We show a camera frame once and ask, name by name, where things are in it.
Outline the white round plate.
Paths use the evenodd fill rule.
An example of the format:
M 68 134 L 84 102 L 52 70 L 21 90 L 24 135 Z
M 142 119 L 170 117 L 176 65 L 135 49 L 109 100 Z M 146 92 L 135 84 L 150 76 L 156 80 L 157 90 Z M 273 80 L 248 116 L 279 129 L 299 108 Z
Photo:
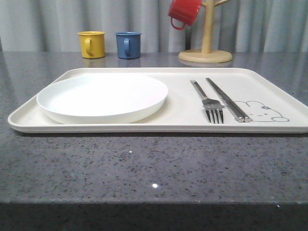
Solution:
M 62 124 L 123 124 L 154 114 L 167 94 L 163 82 L 143 74 L 84 74 L 47 86 L 37 103 Z

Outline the silver metal fork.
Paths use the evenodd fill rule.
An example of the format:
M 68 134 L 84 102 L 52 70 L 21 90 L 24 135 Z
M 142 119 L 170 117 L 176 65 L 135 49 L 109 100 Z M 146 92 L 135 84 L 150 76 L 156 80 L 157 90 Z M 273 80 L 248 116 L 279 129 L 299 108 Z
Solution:
M 222 105 L 218 100 L 208 98 L 196 80 L 190 80 L 190 82 L 202 98 L 202 104 L 209 122 L 211 124 L 223 124 L 223 108 L 225 108 L 225 106 Z

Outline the silver metal chopstick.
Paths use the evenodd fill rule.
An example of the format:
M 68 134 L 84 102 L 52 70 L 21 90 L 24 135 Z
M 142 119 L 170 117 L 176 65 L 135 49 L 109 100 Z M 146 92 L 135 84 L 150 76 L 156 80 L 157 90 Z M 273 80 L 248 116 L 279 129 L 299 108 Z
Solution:
M 234 116 L 237 122 L 243 123 L 245 121 L 245 116 L 241 113 L 234 103 L 231 102 L 229 96 L 227 96 L 222 89 L 220 89 L 210 78 L 206 78 L 209 85 L 213 88 L 213 90 L 217 93 L 219 98 L 223 101 L 226 107 L 229 109 L 231 114 Z
M 236 108 L 243 113 L 243 115 L 245 116 L 245 123 L 249 123 L 252 121 L 252 119 L 231 99 L 231 102 L 234 103 L 236 105 Z

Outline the cream rabbit serving tray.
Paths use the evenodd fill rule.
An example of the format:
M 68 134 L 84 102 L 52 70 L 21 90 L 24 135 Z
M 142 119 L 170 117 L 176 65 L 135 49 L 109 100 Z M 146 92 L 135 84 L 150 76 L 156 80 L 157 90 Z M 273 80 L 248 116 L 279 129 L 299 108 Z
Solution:
M 308 108 L 258 73 L 242 68 L 79 68 L 59 77 L 111 77 L 140 74 L 166 84 L 168 96 L 155 114 L 132 124 L 60 124 L 48 118 L 29 99 L 8 117 L 11 128 L 23 133 L 113 133 L 113 132 L 202 132 L 202 133 L 306 133 Z M 222 125 L 210 124 L 201 98 L 191 84 L 196 80 L 210 98 L 216 98 L 207 83 L 213 80 L 252 119 L 235 121 L 225 109 Z

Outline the blue enamel mug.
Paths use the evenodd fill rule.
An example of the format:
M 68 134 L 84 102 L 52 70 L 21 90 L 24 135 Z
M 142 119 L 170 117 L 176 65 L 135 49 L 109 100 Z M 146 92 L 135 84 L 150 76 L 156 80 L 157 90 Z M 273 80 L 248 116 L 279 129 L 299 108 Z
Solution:
M 141 33 L 116 32 L 117 55 L 121 59 L 136 59 L 141 56 Z

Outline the wooden mug tree stand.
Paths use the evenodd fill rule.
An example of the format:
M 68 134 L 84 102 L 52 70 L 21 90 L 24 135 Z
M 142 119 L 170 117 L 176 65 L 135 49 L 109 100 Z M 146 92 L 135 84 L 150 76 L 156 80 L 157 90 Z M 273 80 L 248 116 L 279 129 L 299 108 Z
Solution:
M 190 49 L 179 53 L 178 58 L 194 63 L 225 63 L 232 60 L 232 54 L 228 51 L 213 50 L 213 25 L 215 7 L 226 3 L 227 0 L 206 0 L 202 3 L 205 7 L 204 31 L 201 49 Z

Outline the yellow enamel mug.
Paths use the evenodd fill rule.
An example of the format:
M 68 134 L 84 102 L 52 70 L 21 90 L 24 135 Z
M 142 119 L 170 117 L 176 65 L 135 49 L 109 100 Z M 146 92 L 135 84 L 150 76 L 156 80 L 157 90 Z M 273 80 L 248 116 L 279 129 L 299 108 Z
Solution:
M 96 59 L 105 57 L 105 32 L 81 31 L 79 42 L 83 58 Z

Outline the red enamel mug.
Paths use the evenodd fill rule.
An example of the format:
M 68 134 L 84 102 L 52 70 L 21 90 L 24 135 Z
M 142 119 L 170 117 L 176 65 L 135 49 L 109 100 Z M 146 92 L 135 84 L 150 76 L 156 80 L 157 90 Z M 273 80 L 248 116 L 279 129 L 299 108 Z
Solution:
M 185 26 L 191 26 L 202 7 L 202 0 L 173 0 L 169 7 L 168 16 L 174 29 L 183 30 Z M 173 20 L 182 22 L 182 26 L 176 26 Z

